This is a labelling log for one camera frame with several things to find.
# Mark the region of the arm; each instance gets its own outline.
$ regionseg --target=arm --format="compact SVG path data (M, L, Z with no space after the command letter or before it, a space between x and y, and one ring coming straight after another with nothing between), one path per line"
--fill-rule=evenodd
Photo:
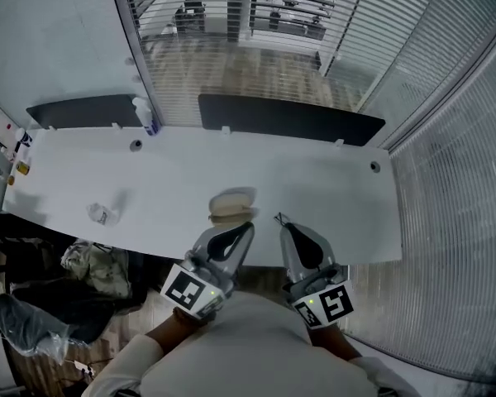
M309 330L312 345L325 348L336 357L363 369L368 380L379 389L379 395L398 397L419 397L419 393L403 378L391 371L376 357L362 355L346 340L336 325Z
M119 390L138 391L141 378L149 368L203 324L175 308L161 325L146 335L132 338L88 386L82 397L109 397Z

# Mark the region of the white desk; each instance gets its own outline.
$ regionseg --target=white desk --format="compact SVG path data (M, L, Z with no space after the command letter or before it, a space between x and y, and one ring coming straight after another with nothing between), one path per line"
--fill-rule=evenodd
M132 153L135 139L143 148ZM327 238L342 264L401 258L393 172L380 149L188 127L155 137L95 128L41 130L25 157L31 171L16 174L3 209L75 237L181 259L212 226L209 199L253 187L259 214L246 265L283 265L278 212ZM92 222L94 202L121 211L119 223Z

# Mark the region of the black desk divider panel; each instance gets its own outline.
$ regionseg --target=black desk divider panel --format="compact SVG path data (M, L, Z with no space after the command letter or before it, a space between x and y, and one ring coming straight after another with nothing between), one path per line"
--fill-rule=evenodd
M44 128L111 127L113 122L120 127L141 127L133 98L130 94L75 98L26 110Z
M342 139L363 146L386 123L384 119L306 103L272 98L200 94L204 129L294 136L311 140Z

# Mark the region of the wooden floor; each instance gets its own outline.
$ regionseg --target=wooden floor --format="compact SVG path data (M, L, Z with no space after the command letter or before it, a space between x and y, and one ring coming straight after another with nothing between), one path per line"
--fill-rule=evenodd
M161 258L165 263L159 268L159 278L169 273L173 260ZM261 268L243 266L239 272L240 289L263 295L278 303L283 303L280 290L285 282L283 268ZM100 372L108 362L137 334L149 332L170 316L173 306L151 290L140 310L115 316L103 335L91 346L70 345L63 365L47 356L24 357L4 341L12 370L19 385L24 385L33 395L63 396L62 389L76 382L90 383L91 379L82 375L73 361L80 361Z
M224 37L142 43L167 125L202 126L200 93L277 98L353 111L364 90L323 77L314 57L242 47Z

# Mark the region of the desk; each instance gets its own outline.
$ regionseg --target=desk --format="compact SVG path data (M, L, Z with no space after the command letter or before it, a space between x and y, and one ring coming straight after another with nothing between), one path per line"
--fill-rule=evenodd
M131 152L138 139L142 149ZM154 137L92 128L40 130L19 157L31 170L16 173L2 208L108 246L182 259L211 226L210 198L253 187L259 213L246 265L283 265L278 212L322 234L341 264L401 258L393 172L380 149L191 127L163 127ZM92 222L86 206L95 202L120 212L119 223Z

